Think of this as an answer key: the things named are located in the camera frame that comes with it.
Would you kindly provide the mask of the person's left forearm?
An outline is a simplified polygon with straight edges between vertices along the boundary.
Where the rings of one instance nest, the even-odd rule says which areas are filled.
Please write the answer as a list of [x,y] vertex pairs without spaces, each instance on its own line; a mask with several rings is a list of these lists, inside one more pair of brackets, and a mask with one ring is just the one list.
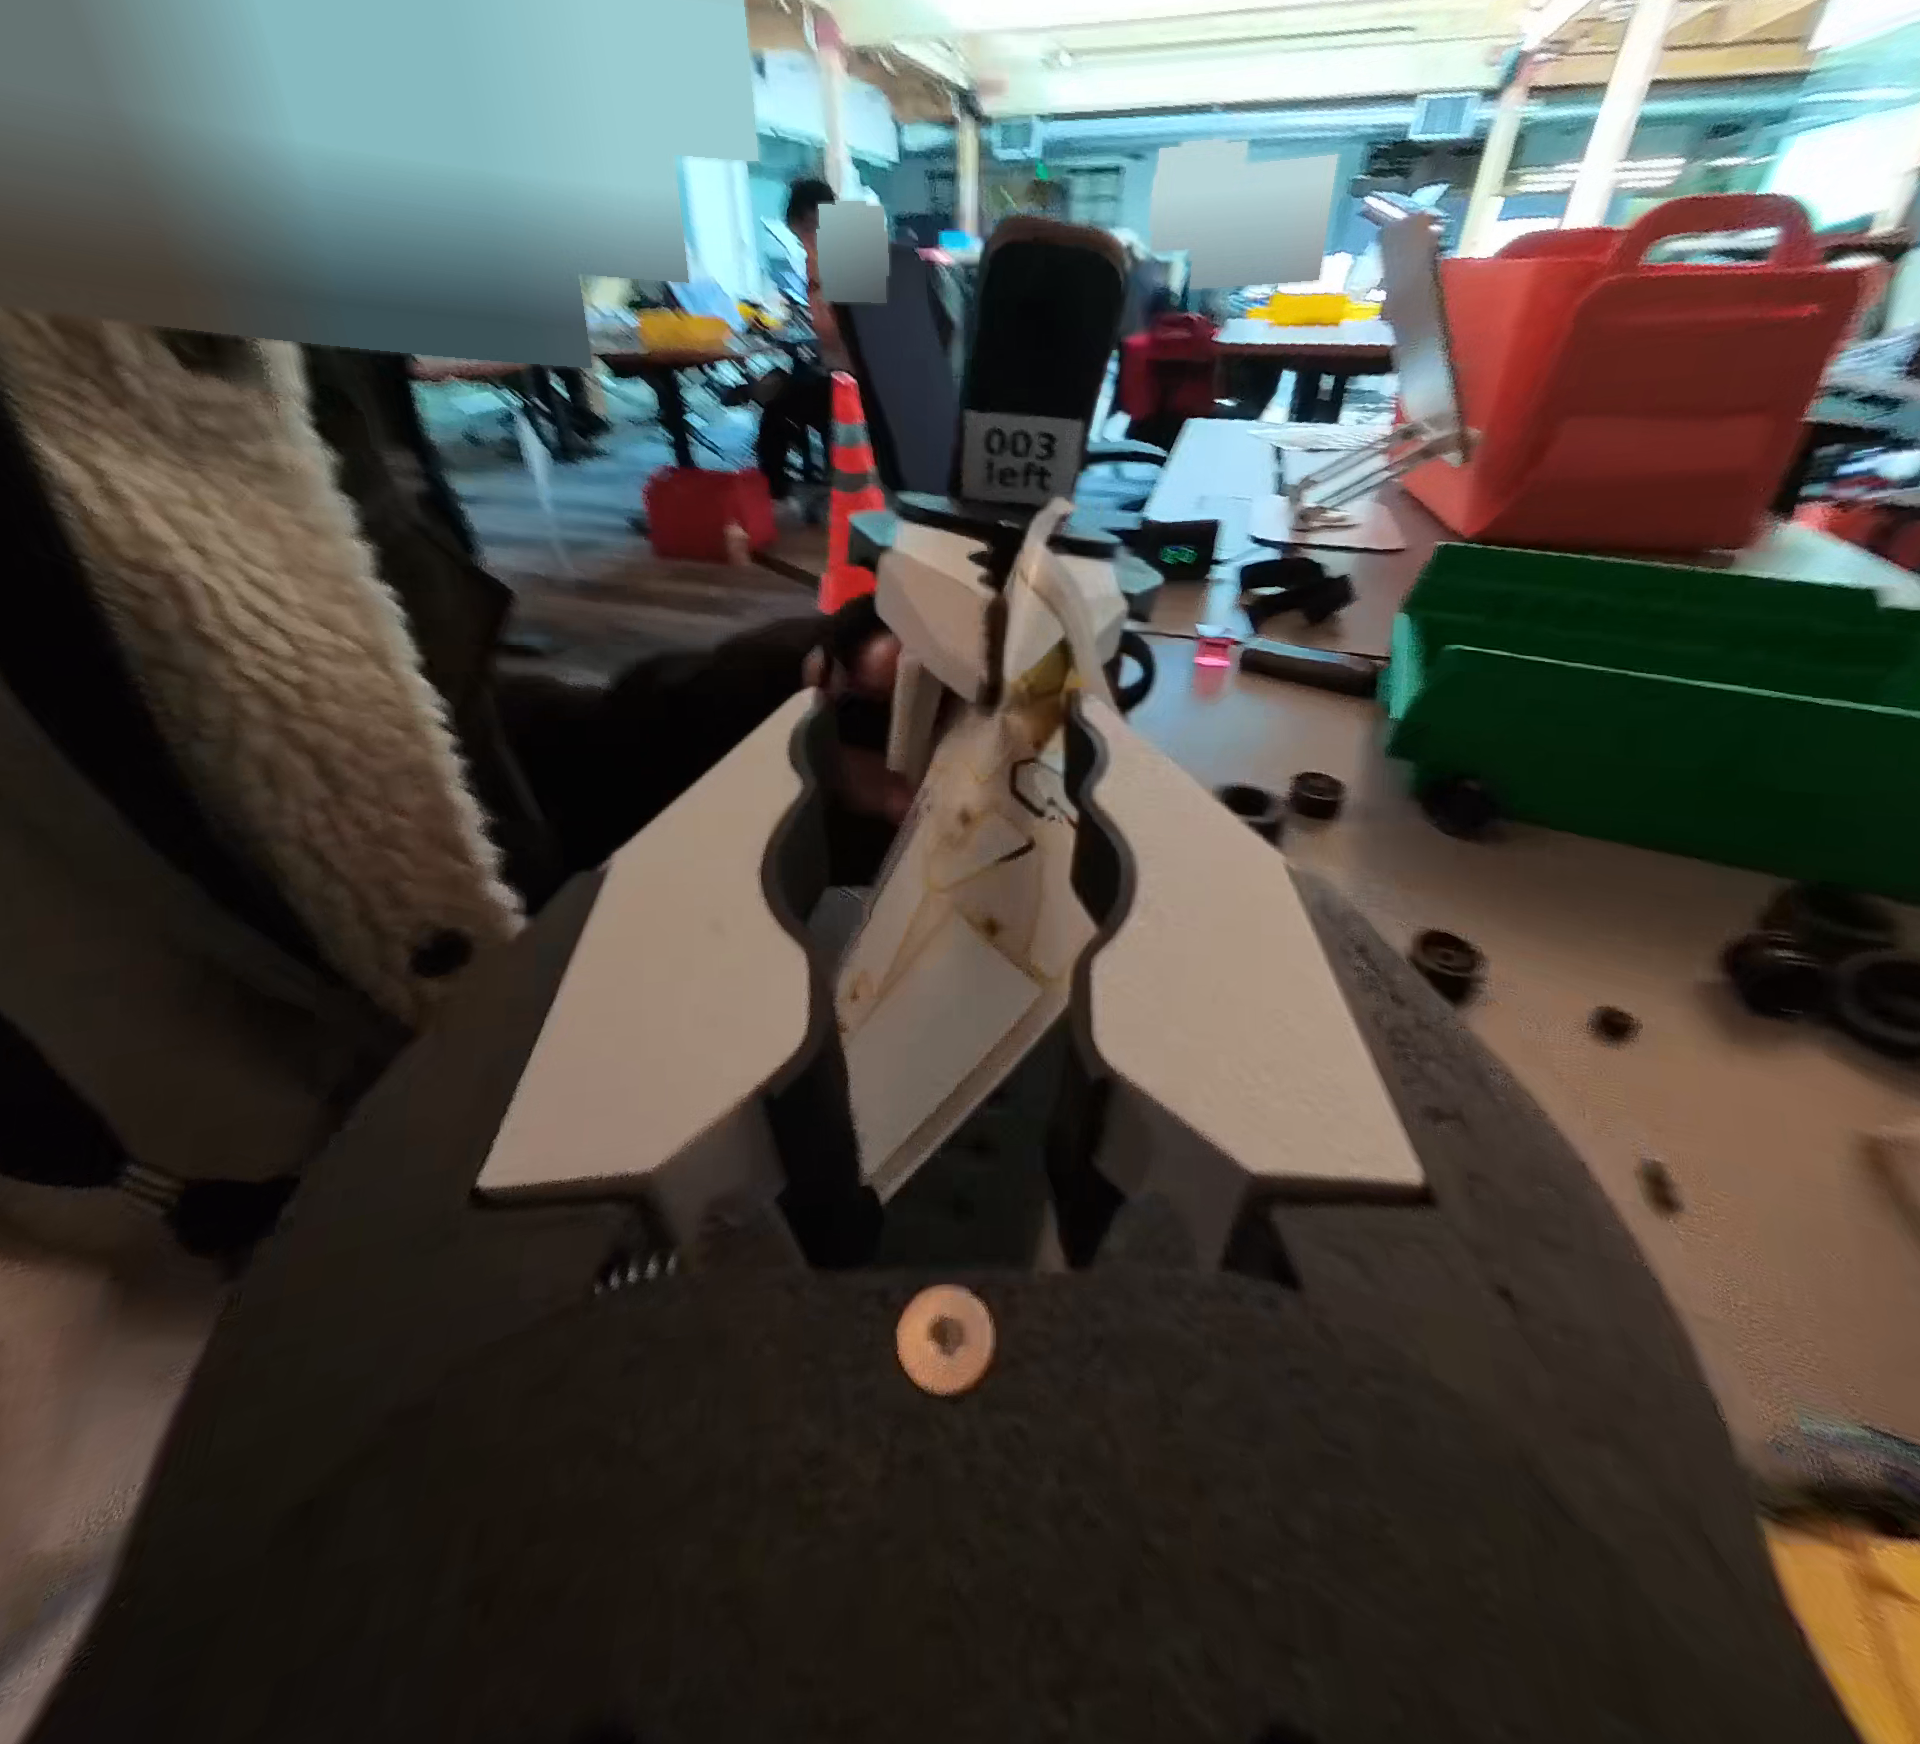
[[827,653],[819,613],[706,651],[657,653],[611,681],[496,669],[491,710],[533,820],[497,829],[508,882],[531,909],[698,782],[795,692]]

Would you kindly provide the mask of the person's left hand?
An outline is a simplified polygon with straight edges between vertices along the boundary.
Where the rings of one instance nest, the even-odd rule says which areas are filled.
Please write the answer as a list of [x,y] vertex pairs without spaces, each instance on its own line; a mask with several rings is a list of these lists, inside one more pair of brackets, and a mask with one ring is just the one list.
[[887,760],[893,701],[860,688],[826,686],[819,705],[829,723],[833,802],[857,820],[897,827],[918,786]]

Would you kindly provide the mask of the red tote bag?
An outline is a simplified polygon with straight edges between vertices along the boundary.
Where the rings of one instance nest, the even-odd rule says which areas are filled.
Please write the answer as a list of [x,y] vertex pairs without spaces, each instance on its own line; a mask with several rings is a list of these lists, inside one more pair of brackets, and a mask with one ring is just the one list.
[[1877,260],[1831,260],[1768,193],[1670,198],[1624,226],[1446,256],[1459,459],[1405,493],[1487,547],[1734,552],[1760,533]]

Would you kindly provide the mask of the wooden document stand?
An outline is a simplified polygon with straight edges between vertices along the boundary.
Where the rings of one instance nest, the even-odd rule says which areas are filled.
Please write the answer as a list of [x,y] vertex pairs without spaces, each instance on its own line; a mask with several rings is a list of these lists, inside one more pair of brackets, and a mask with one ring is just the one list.
[[1428,462],[1458,468],[1471,450],[1439,282],[1444,219],[1397,193],[1366,194],[1362,211],[1378,226],[1382,325],[1397,389],[1392,417],[1364,432],[1276,426],[1276,487],[1250,518],[1261,544],[1393,552],[1399,535],[1379,516],[1379,495]]

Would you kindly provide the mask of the dark flat bar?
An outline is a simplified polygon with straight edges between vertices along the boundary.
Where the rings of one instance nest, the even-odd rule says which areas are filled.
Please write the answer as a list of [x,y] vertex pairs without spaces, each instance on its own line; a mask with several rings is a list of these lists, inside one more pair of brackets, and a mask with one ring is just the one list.
[[1382,660],[1360,653],[1256,638],[1238,653],[1244,675],[1297,682],[1332,695],[1378,698]]

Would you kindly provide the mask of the yellow toy brick car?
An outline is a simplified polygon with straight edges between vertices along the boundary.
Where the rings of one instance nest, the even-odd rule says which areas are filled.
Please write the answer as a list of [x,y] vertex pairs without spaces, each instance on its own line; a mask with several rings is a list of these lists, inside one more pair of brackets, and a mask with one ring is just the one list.
[[1917,1539],[1846,1523],[1768,1524],[1812,1651],[1865,1742],[1917,1742]]

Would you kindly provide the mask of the green plastic bin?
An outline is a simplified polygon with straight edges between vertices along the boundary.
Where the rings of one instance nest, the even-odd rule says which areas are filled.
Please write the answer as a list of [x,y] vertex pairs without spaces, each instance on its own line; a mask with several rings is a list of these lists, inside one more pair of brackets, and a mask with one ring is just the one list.
[[1414,793],[1913,904],[1917,623],[1867,587],[1450,543],[1393,618]]

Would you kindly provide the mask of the black toy tire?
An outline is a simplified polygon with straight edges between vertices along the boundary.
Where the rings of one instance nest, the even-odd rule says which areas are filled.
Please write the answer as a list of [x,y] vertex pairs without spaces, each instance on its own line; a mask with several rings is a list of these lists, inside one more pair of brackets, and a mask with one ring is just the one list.
[[1917,954],[1862,951],[1830,975],[1830,1018],[1844,1034],[1891,1060],[1917,1059]]
[[1826,885],[1781,885],[1720,954],[1731,993],[1753,1015],[1818,1020],[1828,1015],[1844,933]]

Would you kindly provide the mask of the sticker sheet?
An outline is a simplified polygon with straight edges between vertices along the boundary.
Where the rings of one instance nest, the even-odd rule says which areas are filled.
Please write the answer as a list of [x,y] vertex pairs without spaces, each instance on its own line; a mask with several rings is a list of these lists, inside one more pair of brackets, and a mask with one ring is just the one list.
[[991,568],[998,701],[925,682],[893,710],[887,761],[918,792],[836,985],[860,1174],[884,1202],[1061,1018],[1093,936],[1070,892],[1066,728],[1083,686],[1034,594],[1038,550],[1066,552],[1068,516],[1051,501]]

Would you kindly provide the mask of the red plastic bin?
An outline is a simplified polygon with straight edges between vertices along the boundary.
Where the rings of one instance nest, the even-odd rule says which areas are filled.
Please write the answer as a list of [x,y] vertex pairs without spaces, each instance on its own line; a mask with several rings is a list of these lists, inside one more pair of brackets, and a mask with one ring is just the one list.
[[778,512],[755,465],[664,465],[642,486],[640,521],[662,560],[746,560],[778,543]]

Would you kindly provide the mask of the orange traffic cone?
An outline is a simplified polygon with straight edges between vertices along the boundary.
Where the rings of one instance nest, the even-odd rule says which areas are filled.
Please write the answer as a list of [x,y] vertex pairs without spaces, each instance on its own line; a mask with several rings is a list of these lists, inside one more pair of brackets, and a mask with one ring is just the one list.
[[854,552],[854,521],[887,511],[857,381],[846,369],[831,371],[827,487],[827,555],[818,584],[818,609],[837,613],[871,597],[875,588],[871,564]]

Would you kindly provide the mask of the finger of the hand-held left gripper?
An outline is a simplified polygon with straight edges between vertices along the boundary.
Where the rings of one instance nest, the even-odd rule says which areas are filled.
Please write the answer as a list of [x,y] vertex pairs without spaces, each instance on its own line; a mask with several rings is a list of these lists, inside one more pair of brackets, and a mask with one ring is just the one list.
[[897,645],[893,710],[925,682],[966,705],[1000,692],[1000,590],[987,541],[968,531],[895,521],[875,571],[875,607]]
[[1116,559],[1040,547],[1034,594],[1061,631],[1076,682],[1090,695],[1114,695],[1111,666],[1128,626]]

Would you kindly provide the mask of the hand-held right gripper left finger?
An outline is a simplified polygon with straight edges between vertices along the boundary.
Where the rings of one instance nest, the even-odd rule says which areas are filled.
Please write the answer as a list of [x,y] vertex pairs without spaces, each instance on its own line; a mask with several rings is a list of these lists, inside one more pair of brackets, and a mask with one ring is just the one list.
[[476,1175],[482,1200],[837,1203],[827,890],[833,718],[789,696],[603,869]]

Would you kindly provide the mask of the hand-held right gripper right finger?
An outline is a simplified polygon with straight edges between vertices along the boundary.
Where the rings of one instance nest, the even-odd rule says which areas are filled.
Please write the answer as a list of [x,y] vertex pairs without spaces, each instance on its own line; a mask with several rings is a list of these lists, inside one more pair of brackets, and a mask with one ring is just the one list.
[[1133,1203],[1224,1265],[1282,1203],[1428,1203],[1428,1174],[1283,851],[1114,705],[1066,721],[1066,1258]]

